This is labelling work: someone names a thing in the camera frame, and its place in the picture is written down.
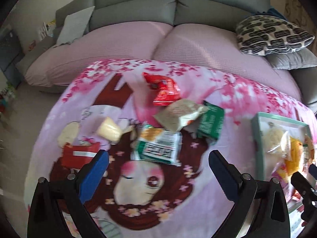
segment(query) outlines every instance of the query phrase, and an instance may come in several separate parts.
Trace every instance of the red packet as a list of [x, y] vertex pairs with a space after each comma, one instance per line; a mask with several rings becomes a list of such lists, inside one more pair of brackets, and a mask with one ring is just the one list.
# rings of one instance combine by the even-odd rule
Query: red packet
[[98, 153], [100, 142], [91, 146], [72, 146], [67, 143], [63, 149], [61, 165], [67, 168], [81, 169], [83, 165], [90, 163]]
[[168, 106], [181, 99], [180, 88], [172, 78], [161, 75], [152, 75], [145, 72], [143, 73], [143, 76], [146, 82], [150, 84], [152, 90], [158, 90], [153, 105]]

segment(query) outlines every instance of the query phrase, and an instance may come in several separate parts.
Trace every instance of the box of snacks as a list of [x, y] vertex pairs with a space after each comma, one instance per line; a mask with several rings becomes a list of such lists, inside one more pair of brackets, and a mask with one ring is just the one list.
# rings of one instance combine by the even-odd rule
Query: box of snacks
[[316, 180], [308, 173], [315, 163], [315, 150], [309, 126], [301, 121], [270, 113], [257, 113], [251, 121], [256, 143], [256, 179], [279, 179], [286, 201], [295, 190], [290, 183], [299, 171], [314, 187]]

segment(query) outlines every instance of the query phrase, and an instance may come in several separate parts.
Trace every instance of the gray cabinet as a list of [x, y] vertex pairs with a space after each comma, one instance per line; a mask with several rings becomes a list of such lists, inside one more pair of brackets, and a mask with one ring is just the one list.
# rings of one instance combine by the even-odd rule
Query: gray cabinet
[[23, 56], [17, 35], [13, 31], [4, 31], [0, 36], [0, 70], [14, 87], [23, 79], [15, 66]]

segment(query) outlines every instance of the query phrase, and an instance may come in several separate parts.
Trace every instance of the sofa backrest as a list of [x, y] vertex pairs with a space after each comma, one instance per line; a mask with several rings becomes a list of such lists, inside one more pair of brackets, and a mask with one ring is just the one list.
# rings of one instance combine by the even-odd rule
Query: sofa backrest
[[234, 31], [251, 13], [270, 8], [270, 0], [74, 0], [56, 11], [56, 27], [67, 15], [95, 6], [89, 30], [128, 21], [155, 21], [172, 26], [205, 24]]

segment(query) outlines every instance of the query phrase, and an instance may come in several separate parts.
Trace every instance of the pink cheek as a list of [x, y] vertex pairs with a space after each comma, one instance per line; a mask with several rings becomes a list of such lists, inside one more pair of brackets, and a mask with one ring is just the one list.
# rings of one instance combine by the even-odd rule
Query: pink cheek
[[161, 168], [153, 167], [149, 171], [149, 176], [156, 176], [159, 179], [164, 179], [164, 174]]
[[129, 176], [133, 173], [135, 169], [135, 163], [133, 161], [128, 161], [124, 163], [121, 167], [121, 175], [123, 176]]

